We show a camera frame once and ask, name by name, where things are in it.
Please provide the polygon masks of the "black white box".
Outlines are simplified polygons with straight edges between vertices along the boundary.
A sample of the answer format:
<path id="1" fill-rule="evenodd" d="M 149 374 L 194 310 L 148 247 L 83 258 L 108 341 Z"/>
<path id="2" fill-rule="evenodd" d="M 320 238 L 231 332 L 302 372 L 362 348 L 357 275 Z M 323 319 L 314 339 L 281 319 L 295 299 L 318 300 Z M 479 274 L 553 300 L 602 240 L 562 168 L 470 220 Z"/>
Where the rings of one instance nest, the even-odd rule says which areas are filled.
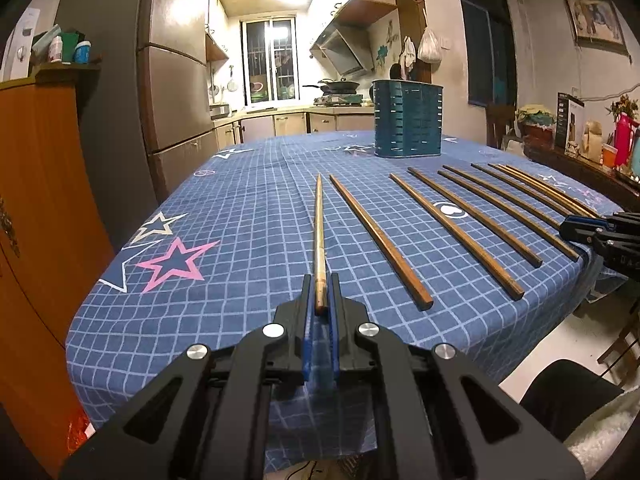
<path id="1" fill-rule="evenodd" d="M 577 148 L 585 131 L 585 103 L 570 94 L 558 93 L 554 145 L 567 152 Z"/>

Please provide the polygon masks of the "white hanging plastic bag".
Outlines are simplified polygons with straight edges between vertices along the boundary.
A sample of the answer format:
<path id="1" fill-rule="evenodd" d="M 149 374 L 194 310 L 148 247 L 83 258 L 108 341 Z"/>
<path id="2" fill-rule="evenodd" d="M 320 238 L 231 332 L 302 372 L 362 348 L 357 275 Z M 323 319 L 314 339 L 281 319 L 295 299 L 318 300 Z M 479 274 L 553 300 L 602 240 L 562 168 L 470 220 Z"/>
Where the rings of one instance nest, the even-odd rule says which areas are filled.
<path id="1" fill-rule="evenodd" d="M 433 29 L 429 27 L 424 29 L 418 50 L 416 51 L 416 58 L 430 65 L 437 65 L 442 62 L 442 51 L 440 50 L 440 44 Z"/>

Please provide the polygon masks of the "brown wooden chopstick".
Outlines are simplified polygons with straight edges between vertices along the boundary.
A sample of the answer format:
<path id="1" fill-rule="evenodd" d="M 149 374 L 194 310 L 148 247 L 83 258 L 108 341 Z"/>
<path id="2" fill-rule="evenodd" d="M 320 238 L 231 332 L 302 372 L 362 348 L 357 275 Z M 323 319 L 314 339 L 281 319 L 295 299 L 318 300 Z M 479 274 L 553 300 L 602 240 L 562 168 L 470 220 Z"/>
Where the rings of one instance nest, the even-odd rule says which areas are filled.
<path id="1" fill-rule="evenodd" d="M 480 170 L 481 172 L 484 172 L 484 174 L 488 174 L 488 176 L 491 176 L 495 179 L 498 179 L 499 181 L 510 185 L 511 188 L 515 188 L 516 190 L 530 196 L 533 197 L 535 200 L 538 200 L 538 202 L 541 202 L 543 204 L 545 204 L 547 207 L 553 209 L 554 211 L 556 211 L 558 214 L 562 214 L 563 217 L 569 216 L 570 215 L 570 211 L 568 209 L 566 209 L 565 207 L 561 206 L 560 204 L 558 204 L 557 202 L 555 202 L 554 200 L 552 200 L 552 198 L 544 196 L 544 194 L 541 194 L 537 191 L 535 191 L 533 188 L 530 188 L 529 186 L 525 185 L 524 183 L 518 182 L 517 180 L 506 176 L 505 174 L 500 174 L 500 172 L 496 171 L 496 170 L 491 170 L 488 167 L 485 166 L 480 166 L 477 164 L 472 164 L 471 165 L 472 168 Z"/>
<path id="2" fill-rule="evenodd" d="M 550 200 L 553 200 L 555 203 L 558 203 L 567 211 L 570 211 L 572 214 L 577 214 L 578 216 L 587 218 L 601 219 L 600 214 L 589 209 L 582 203 L 579 203 L 578 200 L 574 200 L 574 198 L 571 198 L 570 196 L 557 191 L 555 188 L 552 188 L 552 186 L 545 184 L 542 181 L 536 180 L 529 174 L 518 170 L 518 168 L 513 168 L 511 166 L 506 166 L 503 164 L 489 164 L 489 167 L 491 167 L 492 169 L 497 169 L 504 174 L 507 174 L 508 176 L 514 177 L 514 179 L 525 183 L 543 196 L 546 196 L 550 198 Z"/>
<path id="3" fill-rule="evenodd" d="M 338 194 L 342 196 L 342 199 L 368 231 L 372 240 L 374 240 L 375 244 L 378 245 L 378 248 L 380 248 L 380 251 L 396 272 L 401 283 L 408 290 L 408 293 L 416 304 L 416 307 L 420 311 L 430 310 L 431 307 L 433 307 L 434 299 L 428 292 L 427 288 L 422 284 L 420 278 L 418 278 L 414 273 L 412 267 L 409 266 L 407 260 L 403 255 L 401 255 L 398 248 L 392 243 L 385 232 L 374 221 L 370 214 L 367 213 L 363 206 L 360 205 L 355 196 L 349 192 L 345 185 L 341 184 L 337 177 L 334 177 L 334 175 L 331 174 L 330 181 Z"/>
<path id="4" fill-rule="evenodd" d="M 530 203 L 527 203 L 525 200 L 521 200 L 520 198 L 512 195 L 509 192 L 506 192 L 505 190 L 503 190 L 502 188 L 499 188 L 497 185 L 491 184 L 489 182 L 487 182 L 486 180 L 483 180 L 479 177 L 475 177 L 472 174 L 468 174 L 465 171 L 462 171 L 458 168 L 454 168 L 448 165 L 444 165 L 442 166 L 442 168 L 448 170 L 448 171 L 452 171 L 454 174 L 456 174 L 459 177 L 462 177 L 463 179 L 466 179 L 470 182 L 473 182 L 474 184 L 479 185 L 481 188 L 484 188 L 487 191 L 493 192 L 497 195 L 499 195 L 500 197 L 504 198 L 505 200 L 508 200 L 510 203 L 524 209 L 525 211 L 529 212 L 530 214 L 532 214 L 533 216 L 535 216 L 537 219 L 542 220 L 544 223 L 547 223 L 548 226 L 551 226 L 553 229 L 558 230 L 560 227 L 559 222 L 555 221 L 554 219 L 552 219 L 550 216 L 548 216 L 548 214 L 545 214 L 544 212 L 540 211 L 539 209 L 536 209 L 533 205 L 531 205 Z"/>
<path id="5" fill-rule="evenodd" d="M 432 205 L 422 194 L 420 194 L 410 184 L 402 180 L 396 174 L 390 174 L 390 178 L 399 185 L 409 196 L 411 196 L 423 209 L 425 209 L 432 217 L 434 217 L 447 231 L 459 242 L 482 266 L 484 269 L 501 285 L 506 293 L 513 300 L 523 298 L 524 289 L 518 284 L 512 276 L 503 269 L 500 264 L 486 252 L 486 250 L 472 240 L 461 228 L 459 228 L 452 220 L 442 214 L 434 205 Z"/>
<path id="6" fill-rule="evenodd" d="M 324 248 L 323 190 L 320 174 L 316 180 L 314 196 L 314 313 L 324 315 L 328 308 L 328 281 L 326 280 L 326 248 Z"/>
<path id="7" fill-rule="evenodd" d="M 457 196 L 453 192 L 447 190 L 442 185 L 435 182 L 433 179 L 428 178 L 425 174 L 422 174 L 416 168 L 409 167 L 408 173 L 412 174 L 413 177 L 416 177 L 422 183 L 428 185 L 435 192 L 440 195 L 446 197 L 451 203 L 456 204 L 461 209 L 466 211 L 472 218 L 480 222 L 483 226 L 486 226 L 487 229 L 490 229 L 491 232 L 500 237 L 506 244 L 508 244 L 511 248 L 513 248 L 520 256 L 522 256 L 527 262 L 529 262 L 534 268 L 539 268 L 542 265 L 542 259 L 529 249 L 524 243 L 520 242 L 516 237 L 512 234 L 506 232 L 501 226 L 498 225 L 495 220 L 492 220 L 488 217 L 487 214 L 481 212 L 476 207 L 469 204 L 466 200 L 462 200 L 460 196 Z"/>
<path id="8" fill-rule="evenodd" d="M 550 245 L 555 247 L 559 252 L 562 252 L 563 255 L 566 255 L 567 258 L 570 258 L 570 260 L 577 261 L 579 259 L 579 255 L 578 255 L 578 252 L 576 252 L 576 250 L 574 250 L 573 248 L 571 248 L 570 246 L 562 242 L 562 240 L 560 240 L 556 236 L 547 232 L 538 223 L 533 222 L 533 220 L 530 220 L 529 218 L 525 217 L 524 214 L 521 214 L 515 208 L 511 207 L 507 203 L 503 203 L 501 200 L 498 199 L 498 197 L 495 197 L 490 193 L 483 191 L 478 186 L 472 183 L 466 182 L 465 180 L 459 177 L 456 177 L 453 174 L 447 174 L 446 171 L 438 170 L 438 173 L 442 177 L 445 177 L 446 179 L 454 182 L 456 185 L 462 186 L 462 188 L 465 188 L 467 191 L 482 198 L 483 200 L 486 200 L 486 202 L 496 206 L 497 208 L 504 211 L 506 214 L 508 214 L 512 218 L 518 220 L 518 222 L 520 222 L 523 226 L 527 226 L 530 230 L 535 232 L 543 240 L 545 240 Z"/>

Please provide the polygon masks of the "gas stove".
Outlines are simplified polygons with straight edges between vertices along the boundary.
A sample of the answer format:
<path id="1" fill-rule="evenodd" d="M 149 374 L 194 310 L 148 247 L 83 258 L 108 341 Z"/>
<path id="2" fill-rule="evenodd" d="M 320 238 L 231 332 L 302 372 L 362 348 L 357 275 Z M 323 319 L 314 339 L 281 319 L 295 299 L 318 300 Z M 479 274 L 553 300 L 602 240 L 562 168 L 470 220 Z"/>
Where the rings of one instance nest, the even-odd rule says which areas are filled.
<path id="1" fill-rule="evenodd" d="M 360 107 L 363 102 L 363 96 L 359 93 L 354 94 L 324 94 L 314 99 L 314 106 L 323 107 Z"/>

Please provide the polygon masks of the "beige kitchen counter cabinets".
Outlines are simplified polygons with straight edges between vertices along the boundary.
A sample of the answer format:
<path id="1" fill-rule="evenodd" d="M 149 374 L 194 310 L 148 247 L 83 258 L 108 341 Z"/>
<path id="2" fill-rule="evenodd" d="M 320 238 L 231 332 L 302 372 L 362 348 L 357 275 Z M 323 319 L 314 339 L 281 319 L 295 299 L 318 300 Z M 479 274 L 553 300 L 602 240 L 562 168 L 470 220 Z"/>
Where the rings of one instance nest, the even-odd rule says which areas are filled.
<path id="1" fill-rule="evenodd" d="M 218 148 L 232 144 L 333 131 L 372 130 L 372 107 L 298 106 L 242 110 L 213 120 Z"/>

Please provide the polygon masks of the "steel range hood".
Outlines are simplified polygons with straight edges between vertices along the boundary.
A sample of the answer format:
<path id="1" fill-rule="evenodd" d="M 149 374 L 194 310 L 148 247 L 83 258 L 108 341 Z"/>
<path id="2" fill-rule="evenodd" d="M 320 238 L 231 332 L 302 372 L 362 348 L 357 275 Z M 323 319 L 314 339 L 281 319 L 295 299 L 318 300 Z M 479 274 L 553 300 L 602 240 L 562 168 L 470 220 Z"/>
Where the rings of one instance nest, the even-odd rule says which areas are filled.
<path id="1" fill-rule="evenodd" d="M 329 24 L 310 47 L 310 54 L 342 78 L 374 70 L 369 35 L 364 29 Z"/>

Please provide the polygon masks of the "dark wooden sideboard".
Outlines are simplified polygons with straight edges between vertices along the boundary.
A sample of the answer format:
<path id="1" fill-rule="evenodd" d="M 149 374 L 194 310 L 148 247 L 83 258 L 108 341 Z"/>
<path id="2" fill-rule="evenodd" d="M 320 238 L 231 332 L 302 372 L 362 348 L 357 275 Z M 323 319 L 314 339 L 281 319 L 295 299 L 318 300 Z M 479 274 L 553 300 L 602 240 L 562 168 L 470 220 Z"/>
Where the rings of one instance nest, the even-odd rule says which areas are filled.
<path id="1" fill-rule="evenodd" d="M 606 172 L 600 166 L 582 157 L 574 157 L 546 148 L 538 142 L 524 143 L 524 154 L 533 162 L 558 170 L 612 200 L 624 211 L 639 211 L 639 189 L 617 177 L 613 171 Z"/>

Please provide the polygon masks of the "blue checkered star tablecloth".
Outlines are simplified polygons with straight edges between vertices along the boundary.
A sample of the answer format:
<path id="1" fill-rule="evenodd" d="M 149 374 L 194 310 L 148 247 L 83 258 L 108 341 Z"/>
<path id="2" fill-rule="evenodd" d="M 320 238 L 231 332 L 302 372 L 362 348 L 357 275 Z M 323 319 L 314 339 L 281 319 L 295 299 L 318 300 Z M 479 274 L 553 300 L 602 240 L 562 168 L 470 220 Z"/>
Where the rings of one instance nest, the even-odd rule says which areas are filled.
<path id="1" fill-rule="evenodd" d="M 504 211 L 442 177 L 448 165 L 497 185 L 561 223 L 553 209 L 471 167 L 518 168 L 602 216 L 615 205 L 527 159 L 445 136 L 438 156 L 375 155 L 370 131 L 302 134 L 226 148 L 194 171 L 138 227 L 75 314 L 66 338 L 70 382 L 99 430 L 177 356 L 217 350 L 273 321 L 303 279 L 314 290 L 314 196 L 322 177 L 326 270 L 372 322 L 412 346 L 446 342 L 494 382 L 506 379 L 545 336 L 607 278 L 587 246 L 499 195 L 503 203 L 576 250 L 572 261 Z M 413 167 L 479 209 L 542 259 L 534 268 L 500 237 L 422 183 Z M 434 299 L 420 311 L 394 269 L 330 181 L 385 232 Z M 410 184 L 524 289 L 513 300 L 448 231 L 391 178 Z"/>

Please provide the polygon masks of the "teal plastic utensil holder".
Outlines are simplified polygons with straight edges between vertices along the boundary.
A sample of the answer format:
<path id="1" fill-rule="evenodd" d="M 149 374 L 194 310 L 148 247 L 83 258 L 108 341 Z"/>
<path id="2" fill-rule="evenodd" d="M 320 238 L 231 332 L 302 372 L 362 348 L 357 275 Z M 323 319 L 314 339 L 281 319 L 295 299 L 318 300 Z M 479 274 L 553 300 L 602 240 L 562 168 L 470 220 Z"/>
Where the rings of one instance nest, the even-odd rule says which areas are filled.
<path id="1" fill-rule="evenodd" d="M 442 86 L 402 79 L 372 84 L 374 151 L 385 158 L 438 156 Z"/>

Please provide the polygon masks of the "white microwave oven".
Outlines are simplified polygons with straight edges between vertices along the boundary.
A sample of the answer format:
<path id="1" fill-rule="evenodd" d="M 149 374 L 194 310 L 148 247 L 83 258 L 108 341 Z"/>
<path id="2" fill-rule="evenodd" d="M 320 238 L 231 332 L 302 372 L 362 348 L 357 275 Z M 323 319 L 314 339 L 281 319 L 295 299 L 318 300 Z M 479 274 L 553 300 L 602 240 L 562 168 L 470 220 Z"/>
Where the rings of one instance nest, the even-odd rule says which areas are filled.
<path id="1" fill-rule="evenodd" d="M 39 15 L 39 9 L 27 8 L 12 30 L 2 58 L 2 82 L 22 79 L 28 76 L 32 42 L 34 41 Z"/>

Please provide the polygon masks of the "blue white container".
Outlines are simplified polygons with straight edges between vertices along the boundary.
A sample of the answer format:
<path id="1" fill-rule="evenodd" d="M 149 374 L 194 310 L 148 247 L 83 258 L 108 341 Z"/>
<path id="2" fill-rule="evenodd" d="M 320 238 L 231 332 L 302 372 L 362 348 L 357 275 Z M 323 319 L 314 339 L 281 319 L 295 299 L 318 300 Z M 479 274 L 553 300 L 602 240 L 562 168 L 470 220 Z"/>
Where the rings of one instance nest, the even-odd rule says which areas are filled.
<path id="1" fill-rule="evenodd" d="M 75 64 L 88 64 L 90 60 L 91 42 L 84 40 L 78 42 L 74 49 L 73 62 Z"/>

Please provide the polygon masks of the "white bottle red label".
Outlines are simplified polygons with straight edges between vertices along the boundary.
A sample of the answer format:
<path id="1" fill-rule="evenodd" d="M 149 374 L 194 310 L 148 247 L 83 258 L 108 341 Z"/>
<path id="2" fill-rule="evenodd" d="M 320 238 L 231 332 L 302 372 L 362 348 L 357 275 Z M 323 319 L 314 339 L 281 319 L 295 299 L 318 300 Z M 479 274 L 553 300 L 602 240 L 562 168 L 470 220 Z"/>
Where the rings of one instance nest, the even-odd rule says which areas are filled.
<path id="1" fill-rule="evenodd" d="M 48 62 L 58 63 L 63 61 L 63 39 L 61 36 L 55 36 L 49 44 Z"/>

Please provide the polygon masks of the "red thermos bottle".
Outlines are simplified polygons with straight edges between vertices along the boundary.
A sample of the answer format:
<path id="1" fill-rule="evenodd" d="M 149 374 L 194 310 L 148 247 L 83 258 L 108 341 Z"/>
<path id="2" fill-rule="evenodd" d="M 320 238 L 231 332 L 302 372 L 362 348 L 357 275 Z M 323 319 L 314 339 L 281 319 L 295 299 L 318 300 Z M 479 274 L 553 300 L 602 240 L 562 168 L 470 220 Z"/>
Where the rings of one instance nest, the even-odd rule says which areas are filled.
<path id="1" fill-rule="evenodd" d="M 614 166 L 624 166 L 628 162 L 631 147 L 631 138 L 637 123 L 626 113 L 620 113 L 616 122 L 614 134 L 614 148 L 617 153 Z"/>

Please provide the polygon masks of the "flower pot arrangement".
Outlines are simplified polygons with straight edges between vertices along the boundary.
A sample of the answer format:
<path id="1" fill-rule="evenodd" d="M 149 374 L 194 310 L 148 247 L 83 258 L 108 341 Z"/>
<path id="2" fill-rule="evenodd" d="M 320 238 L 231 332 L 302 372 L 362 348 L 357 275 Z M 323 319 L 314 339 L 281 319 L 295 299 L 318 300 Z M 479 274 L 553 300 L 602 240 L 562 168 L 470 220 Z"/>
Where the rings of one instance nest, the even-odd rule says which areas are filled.
<path id="1" fill-rule="evenodd" d="M 529 142 L 551 143 L 555 124 L 555 114 L 541 104 L 527 104 L 515 112 L 518 128 Z"/>

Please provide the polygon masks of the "silver grey refrigerator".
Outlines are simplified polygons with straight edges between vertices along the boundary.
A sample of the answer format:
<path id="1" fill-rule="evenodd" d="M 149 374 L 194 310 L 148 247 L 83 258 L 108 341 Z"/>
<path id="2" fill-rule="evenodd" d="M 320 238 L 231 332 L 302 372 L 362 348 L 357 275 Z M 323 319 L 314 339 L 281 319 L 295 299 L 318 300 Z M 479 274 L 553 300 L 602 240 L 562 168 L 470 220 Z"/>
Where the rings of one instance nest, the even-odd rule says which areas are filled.
<path id="1" fill-rule="evenodd" d="M 78 90 L 94 200 L 121 248 L 216 150 L 205 59 L 208 0 L 61 0 L 56 21 L 100 69 Z"/>

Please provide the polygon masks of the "framed wall picture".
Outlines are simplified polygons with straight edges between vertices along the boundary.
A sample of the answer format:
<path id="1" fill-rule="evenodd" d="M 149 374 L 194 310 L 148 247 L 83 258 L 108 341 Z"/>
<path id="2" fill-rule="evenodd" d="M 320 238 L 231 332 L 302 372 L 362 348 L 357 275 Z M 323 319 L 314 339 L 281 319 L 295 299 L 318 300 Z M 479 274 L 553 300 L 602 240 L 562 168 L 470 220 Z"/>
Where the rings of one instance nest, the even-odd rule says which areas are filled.
<path id="1" fill-rule="evenodd" d="M 564 0 L 564 4 L 577 47 L 628 54 L 612 0 Z"/>

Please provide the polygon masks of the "kitchen window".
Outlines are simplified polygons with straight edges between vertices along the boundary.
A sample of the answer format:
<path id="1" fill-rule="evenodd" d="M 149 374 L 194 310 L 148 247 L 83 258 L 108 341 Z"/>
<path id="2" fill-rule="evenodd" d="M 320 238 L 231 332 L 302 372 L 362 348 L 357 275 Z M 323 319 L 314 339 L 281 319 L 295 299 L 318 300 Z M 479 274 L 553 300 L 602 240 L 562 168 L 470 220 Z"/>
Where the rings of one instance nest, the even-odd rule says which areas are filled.
<path id="1" fill-rule="evenodd" d="M 276 106 L 299 99 L 293 15 L 241 23 L 245 103 Z"/>

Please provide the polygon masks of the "black wok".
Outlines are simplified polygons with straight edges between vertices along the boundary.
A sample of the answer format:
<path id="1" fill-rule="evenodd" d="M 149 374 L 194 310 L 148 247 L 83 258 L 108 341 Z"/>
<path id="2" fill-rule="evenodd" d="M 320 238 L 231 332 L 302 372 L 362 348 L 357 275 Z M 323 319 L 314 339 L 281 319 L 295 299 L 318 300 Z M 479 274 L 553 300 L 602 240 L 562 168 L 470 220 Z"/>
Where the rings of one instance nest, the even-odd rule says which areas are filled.
<path id="1" fill-rule="evenodd" d="M 359 84 L 356 81 L 348 81 L 346 79 L 341 80 L 327 80 L 323 79 L 316 84 L 304 84 L 304 88 L 314 88 L 323 92 L 325 96 L 350 96 L 356 94 L 359 88 Z"/>

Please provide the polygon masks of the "wooden chair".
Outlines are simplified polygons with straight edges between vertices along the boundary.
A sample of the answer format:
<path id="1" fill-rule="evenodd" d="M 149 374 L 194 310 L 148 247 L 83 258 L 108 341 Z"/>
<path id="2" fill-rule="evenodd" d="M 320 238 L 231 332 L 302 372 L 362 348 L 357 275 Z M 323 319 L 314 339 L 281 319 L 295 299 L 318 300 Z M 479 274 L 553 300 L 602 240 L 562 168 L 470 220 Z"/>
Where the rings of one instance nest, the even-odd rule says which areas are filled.
<path id="1" fill-rule="evenodd" d="M 503 150 L 511 139 L 516 139 L 515 106 L 489 104 L 486 113 L 486 143 L 490 148 Z"/>

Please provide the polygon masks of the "orange wooden cabinet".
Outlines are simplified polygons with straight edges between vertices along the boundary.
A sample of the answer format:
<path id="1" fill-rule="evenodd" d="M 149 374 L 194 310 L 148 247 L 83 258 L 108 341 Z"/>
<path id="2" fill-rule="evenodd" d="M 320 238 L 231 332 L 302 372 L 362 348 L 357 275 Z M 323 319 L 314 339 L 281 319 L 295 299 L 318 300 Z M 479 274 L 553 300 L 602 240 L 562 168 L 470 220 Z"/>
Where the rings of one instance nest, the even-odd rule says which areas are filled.
<path id="1" fill-rule="evenodd" d="M 80 413 L 66 336 L 114 256 L 78 125 L 76 87 L 98 75 L 44 64 L 1 86 L 1 406 L 51 476 Z"/>

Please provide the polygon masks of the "green box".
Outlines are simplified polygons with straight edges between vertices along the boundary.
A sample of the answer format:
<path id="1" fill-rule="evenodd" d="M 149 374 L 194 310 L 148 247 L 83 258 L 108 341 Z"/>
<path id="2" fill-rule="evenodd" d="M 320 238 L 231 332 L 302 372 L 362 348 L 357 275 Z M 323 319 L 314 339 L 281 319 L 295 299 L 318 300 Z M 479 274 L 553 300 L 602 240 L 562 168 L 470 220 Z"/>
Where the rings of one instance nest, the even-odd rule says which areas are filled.
<path id="1" fill-rule="evenodd" d="M 63 43 L 62 61 L 72 62 L 75 48 L 85 39 L 85 34 L 78 32 L 78 30 L 72 30 L 71 32 L 61 32 L 60 37 Z"/>

